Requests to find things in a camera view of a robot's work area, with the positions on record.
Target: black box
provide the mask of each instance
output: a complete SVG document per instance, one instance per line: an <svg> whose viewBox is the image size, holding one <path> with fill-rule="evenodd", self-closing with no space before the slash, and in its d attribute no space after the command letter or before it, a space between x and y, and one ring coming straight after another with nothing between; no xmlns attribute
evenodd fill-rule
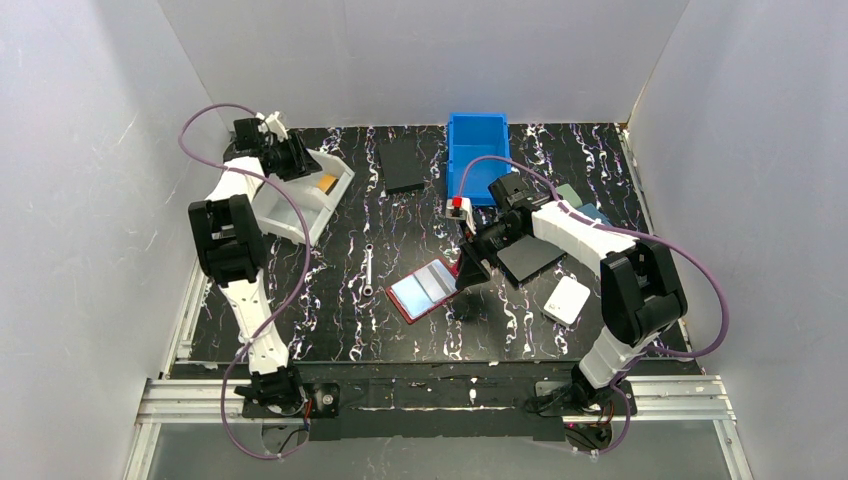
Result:
<svg viewBox="0 0 848 480"><path fill-rule="evenodd" d="M377 157L383 167L386 193L411 192L424 188L424 165L416 155L414 141L399 141L377 146Z"/></svg>

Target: cable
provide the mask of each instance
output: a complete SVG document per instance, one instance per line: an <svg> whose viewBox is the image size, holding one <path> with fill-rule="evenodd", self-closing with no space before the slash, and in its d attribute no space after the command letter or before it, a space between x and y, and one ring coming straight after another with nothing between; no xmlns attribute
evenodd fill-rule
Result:
<svg viewBox="0 0 848 480"><path fill-rule="evenodd" d="M678 246L677 244L675 244L675 243L673 243L669 240L660 238L660 237L655 237L655 236L649 235L647 233L637 232L635 230L627 230L627 229L624 229L624 228L611 227L611 226L603 225L600 222L595 222L595 221L590 220L589 218L585 217L580 212L577 212L577 210L573 209L570 205L566 205L562 201L562 197L560 197L559 193L557 193L556 188L553 186L553 184L547 178L543 177L539 173L536 173L535 171L533 171L529 167L525 167L524 165L521 165L518 162L516 162L516 161L514 161L510 158L506 158L506 157L499 157L497 155L483 155L482 157L477 157L474 160L472 160L471 162L469 162L468 166L465 167L465 171L462 173L462 181L459 183L459 192L457 193L457 196L462 196L462 191L465 188L465 180L468 177L468 172L471 170L471 167L473 167L474 165L476 165L479 162L486 161L486 160L497 160L497 161L500 161L500 162L505 162L505 163L508 163L508 164L512 165L513 167L519 169L519 170L523 170L523 171L529 173L530 175L532 175L536 180L538 180L543 185L548 187L548 189L551 191L551 195L553 195L554 200L557 201L557 205L559 206L559 208L563 212L565 212L568 216L570 216L571 218L574 218L575 220L579 221L580 223L583 223L584 225L592 226L594 228L597 228L599 230L603 230L603 231L606 231L606 232L618 233L618 234L621 234L621 235L630 235L630 236L636 237L640 240L648 240L648 241L657 242L661 245L665 245L669 249L674 250L675 252L680 254L680 256L682 256L683 258L688 260L689 263L691 263L692 265L695 266L695 268L697 268L698 270L701 271L701 273L704 275L704 277L706 277L707 281L710 282L710 285L712 285L713 290L715 290L716 296L718 297L719 305L721 307L721 327L719 328L719 332L718 332L718 335L716 336L715 340L713 340L713 342L711 344L709 344L707 347L705 347L701 350L694 351L694 352L680 352L680 351L677 351L677 350L669 350L667 348L655 347L655 346L649 346L648 350L653 351L653 352L657 352L657 353L662 353L664 355L670 355L670 356L673 356L673 357L697 358L697 357L702 357L704 355L707 355L709 353L714 352L715 349L717 349L719 347L719 345L721 345L722 342L724 342L725 337L727 337L727 331L730 327L730 313L729 313L729 309L728 309L728 305L727 305L727 295L724 293L724 289L721 287L721 285L718 282L718 279L712 274L712 272L710 272L710 270L704 264L699 262L698 259L693 257L689 252L687 252L686 250L684 250L682 247Z"/></svg>
<svg viewBox="0 0 848 480"><path fill-rule="evenodd" d="M601 425L609 425L610 422L612 421L612 417L614 417L614 416L615 416L615 403L612 400L610 400L610 416L607 419L607 421L602 423Z"/></svg>
<svg viewBox="0 0 848 480"><path fill-rule="evenodd" d="M538 415L538 414L544 412L545 410L551 408L552 406L554 406L557 402L562 400L566 395L568 395L568 389L560 387L559 392L557 392L557 395L555 397L552 397L551 401L543 404L542 406L531 405L531 402L534 399L528 398L527 401L524 402L524 411L527 412L527 413L535 413L535 414Z"/></svg>
<svg viewBox="0 0 848 480"><path fill-rule="evenodd" d="M283 444L282 444L282 445L280 445L280 451L278 451L278 452L277 452L277 455L280 455L281 453L283 453L283 450L286 448L286 445L288 445L288 444L289 444L289 440L291 440L291 437L293 437L294 435L296 435L296 434L298 434L298 433L300 433L300 432L308 432L308 431L309 431L309 430L307 430L307 429L305 429L305 428L298 428L297 430L292 431L292 432L289 434L289 436L288 436L288 437L286 437L286 441L285 441L285 442L283 442Z"/></svg>
<svg viewBox="0 0 848 480"><path fill-rule="evenodd" d="M309 399L309 405L306 407L306 413L303 414L303 428L309 431L309 414L312 413L312 399Z"/></svg>
<svg viewBox="0 0 848 480"><path fill-rule="evenodd" d="M300 207L298 207L297 203L295 203L295 201L285 191L283 191L283 189L280 188L279 185L277 185L277 182L274 182L271 179L269 179L268 177L259 175L257 173L251 172L249 170L244 170L244 169L241 169L241 168L228 167L226 164L217 164L215 162L206 160L203 157L201 157L200 155L192 152L185 145L185 141L184 141L183 137L185 136L185 133L188 130L188 128L191 126L191 124L194 123L194 121L197 120L197 118L200 117L201 115L203 115L204 113L206 113L210 110L214 110L216 108L221 108L221 107L238 108L240 110L244 110L245 112L251 114L252 116L256 115L256 112L254 110L251 110L251 109L249 109L249 108L247 108L243 105L239 105L239 104L236 104L236 103L216 103L216 104L213 104L213 105L209 105L208 107L202 108L197 113L192 115L186 121L185 125L183 125L182 130L180 130L180 134L177 137L177 143L179 143L180 148L183 150L183 152L185 152L186 155L188 155L189 157L193 158L194 160L197 160L198 162L200 162L204 165L208 165L212 168L217 168L218 170L221 170L221 171L224 171L224 172L240 173L242 175L247 175L249 177L253 177L253 178L262 180L262 182L270 185L274 190L278 191L280 193L280 195L282 195L283 198L285 198L286 201L289 202L289 205L291 205L295 214L297 214L297 219L300 221L300 228L303 230L303 244L306 247L306 258L304 259L304 262L303 262L303 271L301 272L300 278L298 279L297 284L295 284L294 289L291 291L289 296L286 297L285 300L283 300L283 303L276 310L274 310L273 313L271 313L271 316L268 317L268 319L266 319L262 323L262 325L260 325L259 328L256 329L256 331L253 333L253 335L249 339L247 339L247 343L245 343L244 346L242 346L242 348L240 348L238 350L238 352L236 352L235 358L233 358L233 361L230 362L230 364L227 366L227 370L224 372L223 381L221 382L221 423L224 425L224 431L227 432L227 436L230 438L230 441L232 441L233 444L239 450L241 450L243 453L245 453L246 455L249 455L253 458L260 459L260 460L277 460L279 458L285 458L285 457L291 455L292 453L300 450L300 448L303 445L306 445L306 442L298 445L297 447L289 450L286 453L278 453L276 455L263 455L263 454L255 453L255 452L252 452L247 447L245 447L236 438L235 434L233 433L232 428L230 427L230 424L227 422L227 412L224 408L225 402L226 402L226 395L227 395L227 380L229 380L230 375L232 375L233 369L235 368L236 364L238 362L240 362L244 358L244 356L247 354L248 350L250 349L250 346L253 345L253 342L262 334L262 331L265 330L268 327L268 325L270 325L271 322L273 322L274 319L276 319L280 315L280 313L289 306L289 304L291 304L291 302L294 300L295 296L297 296L298 292L300 292L300 289L303 287L303 283L306 280L306 274L309 273L309 258L311 256L311 252L312 252L312 244L309 242L309 225L306 223L306 219L303 217L303 212L301 212Z"/></svg>

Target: red tablet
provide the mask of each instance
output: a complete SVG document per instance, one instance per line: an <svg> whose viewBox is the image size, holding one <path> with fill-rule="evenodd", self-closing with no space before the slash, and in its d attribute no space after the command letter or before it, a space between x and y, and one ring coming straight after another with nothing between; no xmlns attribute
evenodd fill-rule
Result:
<svg viewBox="0 0 848 480"><path fill-rule="evenodd" d="M412 325L456 295L456 275L437 258L386 289L406 323Z"/></svg>

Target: wrench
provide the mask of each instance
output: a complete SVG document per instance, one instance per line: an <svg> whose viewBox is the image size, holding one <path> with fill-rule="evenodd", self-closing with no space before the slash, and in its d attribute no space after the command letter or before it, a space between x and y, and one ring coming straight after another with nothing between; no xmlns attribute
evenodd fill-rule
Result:
<svg viewBox="0 0 848 480"><path fill-rule="evenodd" d="M371 258L374 256L374 246L370 243L365 245L365 288L362 289L362 294L370 297L374 293L374 288L371 287Z"/></svg>

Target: white case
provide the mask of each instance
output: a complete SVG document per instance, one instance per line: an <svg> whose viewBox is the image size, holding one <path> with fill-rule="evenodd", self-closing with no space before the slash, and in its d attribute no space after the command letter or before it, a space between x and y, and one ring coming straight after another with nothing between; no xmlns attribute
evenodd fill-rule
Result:
<svg viewBox="0 0 848 480"><path fill-rule="evenodd" d="M589 289L571 277L562 277L545 303L545 313L563 325L571 325L589 298Z"/></svg>

